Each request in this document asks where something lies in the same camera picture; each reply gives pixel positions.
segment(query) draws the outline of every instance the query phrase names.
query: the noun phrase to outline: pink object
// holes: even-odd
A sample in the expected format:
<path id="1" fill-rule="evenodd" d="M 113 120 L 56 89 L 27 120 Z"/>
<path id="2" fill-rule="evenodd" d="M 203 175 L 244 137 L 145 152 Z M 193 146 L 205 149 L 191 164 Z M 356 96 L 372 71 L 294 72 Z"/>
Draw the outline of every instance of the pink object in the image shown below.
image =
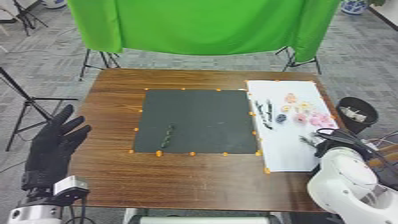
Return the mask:
<path id="1" fill-rule="evenodd" d="M 297 98 L 296 98 L 296 94 L 294 94 L 294 93 L 289 93 L 289 96 L 287 96 L 287 98 L 285 98 L 285 101 L 287 101 L 289 103 L 296 103 L 296 102 L 297 102 Z"/>
<path id="2" fill-rule="evenodd" d="M 319 117 L 313 117 L 310 119 L 310 123 L 312 123 L 313 126 L 322 126 L 321 118 Z"/>
<path id="3" fill-rule="evenodd" d="M 331 116 L 328 114 L 321 114 L 322 123 L 331 123 Z"/>
<path id="4" fill-rule="evenodd" d="M 303 123 L 303 124 L 308 123 L 308 116 L 306 116 L 306 114 L 297 114 L 297 115 L 296 115 L 296 121 L 297 121 L 299 123 Z"/>

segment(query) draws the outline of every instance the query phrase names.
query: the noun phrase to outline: orange marker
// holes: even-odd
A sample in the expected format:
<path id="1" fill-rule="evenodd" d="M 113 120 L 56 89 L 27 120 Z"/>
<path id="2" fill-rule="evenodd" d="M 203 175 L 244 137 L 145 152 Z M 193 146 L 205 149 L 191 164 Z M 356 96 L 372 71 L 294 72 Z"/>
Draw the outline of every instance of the orange marker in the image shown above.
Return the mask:
<path id="1" fill-rule="evenodd" d="M 157 156 L 159 156 L 159 157 L 164 156 L 164 152 L 162 152 L 162 150 L 157 151 Z"/>
<path id="2" fill-rule="evenodd" d="M 262 155 L 264 155 L 264 151 L 258 150 L 258 151 L 257 151 L 257 156 L 262 156 Z"/>
<path id="3" fill-rule="evenodd" d="M 271 174 L 271 169 L 269 168 L 265 168 L 265 174 Z"/>

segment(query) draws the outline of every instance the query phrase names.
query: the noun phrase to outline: wooden table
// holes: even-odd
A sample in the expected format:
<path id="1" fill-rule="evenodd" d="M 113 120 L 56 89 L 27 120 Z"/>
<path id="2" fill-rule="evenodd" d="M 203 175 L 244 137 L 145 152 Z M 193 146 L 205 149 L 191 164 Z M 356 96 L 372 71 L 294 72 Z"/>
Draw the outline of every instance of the wooden table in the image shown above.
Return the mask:
<path id="1" fill-rule="evenodd" d="M 130 153 L 146 88 L 248 88 L 246 80 L 313 80 L 306 73 L 109 69 L 81 114 L 93 125 L 74 156 L 72 174 L 90 181 L 90 206 L 253 211 L 322 211 L 308 195 L 306 173 L 264 173 L 255 155 Z"/>

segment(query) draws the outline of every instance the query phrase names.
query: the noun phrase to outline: green screen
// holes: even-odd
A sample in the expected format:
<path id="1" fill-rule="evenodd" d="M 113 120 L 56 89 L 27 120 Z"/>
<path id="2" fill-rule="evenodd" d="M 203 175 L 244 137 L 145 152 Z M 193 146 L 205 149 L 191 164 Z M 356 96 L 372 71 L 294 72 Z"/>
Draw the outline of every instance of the green screen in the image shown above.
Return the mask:
<path id="1" fill-rule="evenodd" d="M 88 48 L 313 59 L 340 0 L 68 0 Z"/>

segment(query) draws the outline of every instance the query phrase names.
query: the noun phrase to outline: white paper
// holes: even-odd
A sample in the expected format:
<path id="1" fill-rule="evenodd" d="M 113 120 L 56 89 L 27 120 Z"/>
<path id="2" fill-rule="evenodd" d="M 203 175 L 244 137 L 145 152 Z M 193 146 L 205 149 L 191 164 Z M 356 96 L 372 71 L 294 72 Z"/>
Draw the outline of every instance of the white paper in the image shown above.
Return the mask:
<path id="1" fill-rule="evenodd" d="M 265 166 L 273 172 L 280 171 L 312 171 L 319 165 L 315 157 L 317 149 L 301 141 L 301 136 L 313 139 L 313 132 L 322 128 L 310 121 L 306 124 L 296 121 L 297 109 L 303 102 L 312 104 L 312 112 L 305 113 L 308 120 L 315 113 L 331 116 L 331 111 L 322 100 L 322 95 L 317 89 L 317 84 L 310 81 L 249 81 L 249 99 L 253 111 L 257 113 L 255 123 L 258 137 L 264 148 Z M 287 95 L 294 93 L 297 103 L 287 102 Z M 264 104 L 264 112 L 269 111 L 267 100 L 273 103 L 273 130 L 264 125 L 264 119 L 257 108 L 257 101 Z M 283 113 L 283 106 L 290 105 L 289 113 Z M 280 114 L 287 114 L 289 119 L 283 124 L 276 122 Z"/>

